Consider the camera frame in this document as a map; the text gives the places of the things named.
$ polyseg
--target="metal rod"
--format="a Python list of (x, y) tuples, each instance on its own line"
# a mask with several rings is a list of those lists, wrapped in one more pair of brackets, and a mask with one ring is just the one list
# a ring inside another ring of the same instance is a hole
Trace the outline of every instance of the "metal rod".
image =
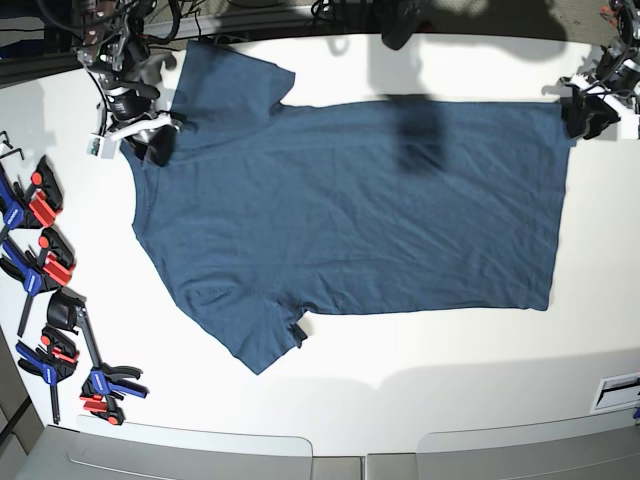
[(53, 413), (53, 423), (58, 425), (60, 423), (60, 405), (58, 403), (58, 387), (52, 385), (49, 387), (51, 391), (51, 412)]
[[(43, 248), (38, 255), (38, 269), (44, 267), (44, 262), (47, 259), (47, 251)], [(20, 325), (18, 325), (18, 336), (22, 338), (24, 331), (27, 328), (27, 321), (29, 320), (29, 313), (31, 313), (31, 306), (33, 305), (33, 298), (27, 294), (27, 300), (24, 302), (24, 308), (22, 309), (22, 316), (20, 317)]]
[(7, 423), (2, 429), (2, 432), (0, 432), (0, 447), (2, 447), (2, 444), (7, 439), (9, 434), (13, 432), (13, 429), (24, 415), (24, 412), (26, 412), (30, 406), (31, 397), (27, 395), (27, 398), (24, 399), (22, 404), (18, 407), (18, 410), (16, 410), (16, 413), (14, 413), (13, 416), (9, 419), (9, 423)]
[(18, 325), (18, 336), (20, 338), (22, 338), (22, 335), (24, 335), (24, 331), (27, 328), (27, 320), (29, 320), (31, 305), (33, 305), (33, 297), (31, 295), (27, 295), (27, 300), (24, 302), (24, 308), (22, 309), (22, 316), (20, 317), (20, 325)]
[(78, 315), (77, 325), (82, 330), (82, 334), (84, 335), (84, 341), (87, 344), (87, 349), (89, 350), (89, 356), (91, 357), (91, 363), (95, 368), (100, 368), (102, 365), (102, 360), (100, 359), (100, 354), (98, 353), (98, 346), (96, 345), (96, 339), (93, 336), (93, 330), (91, 330), (91, 324), (89, 323), (89, 314), (87, 313), (87, 309), (83, 308), (82, 312)]

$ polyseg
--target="gray floor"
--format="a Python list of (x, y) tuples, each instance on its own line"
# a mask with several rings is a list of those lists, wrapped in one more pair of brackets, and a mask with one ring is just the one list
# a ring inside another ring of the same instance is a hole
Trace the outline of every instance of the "gray floor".
[[(42, 383), (42, 388), (47, 389), (44, 382)], [(0, 331), (0, 408), (2, 408), (7, 420), (18, 409), (25, 398), (27, 398), (27, 391), (20, 379), (18, 369), (11, 358), (5, 337), (2, 331)], [(40, 422), (38, 414), (33, 406), (31, 406), (18, 423), (14, 433), (18, 437), (24, 450), (28, 453), (35, 445), (42, 431), (42, 422)]]
[[(272, 0), (232, 1), (249, 7), (274, 3)], [(165, 3), (166, 0), (160, 0), (160, 8)], [(311, 1), (285, 0), (283, 3), (304, 5)], [(434, 0), (428, 18), (439, 33), (507, 35), (608, 44), (615, 30), (600, 18), (600, 6), (603, 3), (603, 0)], [(201, 15), (219, 14), (233, 9), (227, 0), (209, 0), (202, 6)], [(165, 9), (158, 14), (156, 21), (166, 21), (169, 18), (169, 12)], [(33, 19), (0, 20), (0, 29), (37, 28), (40, 25), (41, 22)], [(17, 41), (20, 39), (18, 35), (20, 34), (0, 32), (0, 45)], [(10, 340), (15, 340), (15, 334), (11, 334)], [(7, 417), (13, 414), (25, 396), (26, 391), (2, 337), (0, 407)], [(25, 450), (31, 450), (42, 432), (42, 425), (33, 407), (20, 422), (16, 432)]]

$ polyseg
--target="blue t-shirt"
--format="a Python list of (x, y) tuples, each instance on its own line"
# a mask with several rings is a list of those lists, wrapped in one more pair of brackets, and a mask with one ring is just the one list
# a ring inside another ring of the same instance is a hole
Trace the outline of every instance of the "blue t-shirt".
[(300, 347), (306, 311), (547, 308), (571, 146), (560, 105), (284, 106), (293, 83), (192, 42), (168, 165), (123, 147), (133, 228), (187, 315), (260, 373)]

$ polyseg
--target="white table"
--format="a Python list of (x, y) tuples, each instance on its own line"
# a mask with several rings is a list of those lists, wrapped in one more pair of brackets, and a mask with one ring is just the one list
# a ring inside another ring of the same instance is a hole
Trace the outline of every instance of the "white table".
[[(392, 52), (377, 36), (359, 35), (236, 48), (297, 73), (285, 103), (325, 106), (408, 93), (553, 101), (545, 87), (575, 72), (592, 47), (416, 35)], [(178, 71), (165, 76), (167, 98)], [(303, 437), (315, 455), (414, 452), (430, 432), (587, 415), (600, 378), (640, 365), (640, 142), (597, 139), (572, 150), (547, 312), (308, 314), (303, 348), (256, 377), (173, 304), (131, 230), (134, 185), (124, 158), (86, 155), (98, 98), (83, 71), (0, 90), (0, 129), (28, 155), (22, 165), (3, 164), (23, 182), (42, 154), (55, 166), (65, 190), (57, 226), (77, 253), (70, 287), (88, 299), (104, 361), (143, 369), (140, 383), (150, 390), (146, 400), (122, 403), (129, 422)], [(23, 247), (36, 236), (14, 234)], [(0, 275), (0, 324), (16, 359), (25, 295)], [(24, 336), (32, 347), (48, 300), (35, 300)], [(61, 425), (86, 431), (95, 422), (78, 422), (77, 395), (90, 361), (81, 339), (77, 345), (78, 370), (59, 387)], [(22, 377), (50, 423), (48, 388)], [(141, 431), (140, 441), (152, 440)], [(181, 445), (190, 445), (188, 435)]]

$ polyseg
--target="cable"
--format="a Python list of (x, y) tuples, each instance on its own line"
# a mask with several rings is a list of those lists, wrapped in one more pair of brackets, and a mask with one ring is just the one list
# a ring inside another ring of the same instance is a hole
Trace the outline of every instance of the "cable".
[(169, 43), (171, 43), (171, 41), (173, 41), (174, 38), (176, 38), (176, 35), (178, 35), (178, 30), (180, 29), (180, 18), (182, 17), (182, 9), (178, 4), (178, 0), (169, 0), (169, 8), (171, 9), (171, 18), (173, 20), (171, 31), (164, 38), (149, 35), (147, 37), (147, 40), (150, 43), (155, 43), (158, 45), (168, 45)]
[(244, 8), (246, 10), (260, 10), (261, 8), (274, 8), (274, 7), (278, 7), (280, 5), (284, 5), (285, 2), (276, 2), (276, 3), (270, 3), (269, 5), (242, 5), (240, 3), (236, 3), (232, 0), (226, 0), (226, 2), (229, 5), (233, 5), (234, 7), (237, 8)]
[(64, 21), (62, 21), (58, 17), (56, 17), (55, 13), (53, 13), (53, 11), (51, 11), (49, 6), (47, 5), (47, 1), (46, 0), (36, 0), (38, 8), (40, 8), (40, 11), (42, 12), (42, 15), (46, 18), (46, 20), (49, 23), (52, 23), (53, 25), (55, 25), (58, 28), (61, 28), (62, 30), (68, 30), (70, 32), (74, 32), (76, 30), (85, 30), (85, 29), (90, 28), (90, 27), (97, 27), (98, 25), (102, 25), (104, 23), (107, 23), (107, 22), (110, 22), (112, 20), (115, 20), (116, 18), (119, 18), (122, 15), (124, 15), (127, 12), (127, 10), (129, 10), (130, 8), (133, 8), (139, 2), (140, 2), (140, 0), (134, 0), (133, 2), (131, 2), (129, 4), (126, 4), (126, 5), (122, 6), (122, 7), (120, 7), (119, 9), (117, 9), (113, 13), (113, 15), (109, 15), (107, 17), (98, 18), (97, 20), (92, 20), (90, 22), (85, 22), (85, 23), (65, 23)]
[(198, 40), (202, 38), (202, 28), (200, 27), (200, 21), (198, 20), (198, 15), (202, 13), (201, 5), (206, 3), (207, 0), (182, 0), (182, 6), (189, 1), (191, 5), (189, 6), (189, 10), (186, 13), (182, 14), (182, 18), (187, 18), (189, 15), (193, 15), (194, 20), (196, 21), (196, 26), (198, 27)]
[(177, 48), (164, 47), (164, 46), (160, 46), (160, 45), (151, 45), (149, 48), (154, 49), (154, 50), (169, 50), (170, 52), (179, 52), (180, 51)]
[(31, 33), (31, 32), (44, 32), (44, 28), (0, 28), (0, 32), (24, 32), (24, 33)]
[(100, 84), (98, 83), (98, 81), (91, 74), (91, 72), (89, 70), (87, 70), (87, 67), (84, 67), (84, 71), (87, 72), (87, 75), (89, 75), (91, 77), (91, 81), (93, 82), (93, 84), (98, 89), (98, 92), (100, 93), (100, 97), (102, 98), (102, 119), (100, 120), (100, 129), (98, 130), (98, 134), (101, 137), (104, 137), (104, 134), (107, 132), (107, 112), (109, 110), (108, 103), (107, 103), (107, 97), (105, 96), (104, 92), (102, 91), (102, 88), (100, 88)]

